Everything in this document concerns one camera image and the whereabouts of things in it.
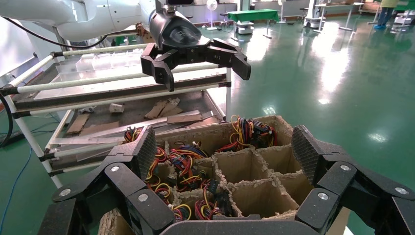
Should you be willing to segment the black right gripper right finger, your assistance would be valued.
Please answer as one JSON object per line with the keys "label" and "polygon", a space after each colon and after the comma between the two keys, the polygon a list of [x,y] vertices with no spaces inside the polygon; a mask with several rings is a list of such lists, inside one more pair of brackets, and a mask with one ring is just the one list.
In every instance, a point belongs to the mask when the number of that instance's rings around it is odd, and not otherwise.
{"label": "black right gripper right finger", "polygon": [[341,209],[355,212],[377,235],[415,232],[415,193],[357,163],[341,146],[316,139],[304,125],[293,129],[291,146],[313,189],[295,219],[324,235]]}

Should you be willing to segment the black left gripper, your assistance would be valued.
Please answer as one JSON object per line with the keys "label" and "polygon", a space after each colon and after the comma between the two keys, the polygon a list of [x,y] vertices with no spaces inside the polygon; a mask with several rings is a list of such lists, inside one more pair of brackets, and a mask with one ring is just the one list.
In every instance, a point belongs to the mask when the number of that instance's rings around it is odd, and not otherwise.
{"label": "black left gripper", "polygon": [[178,64],[207,62],[232,69],[242,80],[249,80],[252,67],[240,47],[214,38],[210,41],[183,14],[166,9],[153,14],[149,24],[155,43],[144,49],[140,61],[142,73],[175,90],[172,69]]}

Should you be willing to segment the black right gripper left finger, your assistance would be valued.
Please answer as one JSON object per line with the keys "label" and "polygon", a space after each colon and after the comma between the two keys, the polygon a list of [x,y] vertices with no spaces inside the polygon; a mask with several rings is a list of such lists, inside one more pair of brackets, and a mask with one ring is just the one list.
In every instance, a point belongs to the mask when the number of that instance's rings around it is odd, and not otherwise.
{"label": "black right gripper left finger", "polygon": [[113,209],[135,234],[161,234],[175,215],[145,183],[155,153],[155,131],[146,126],[133,142],[115,146],[97,168],[60,187],[52,196],[52,234],[87,235]]}

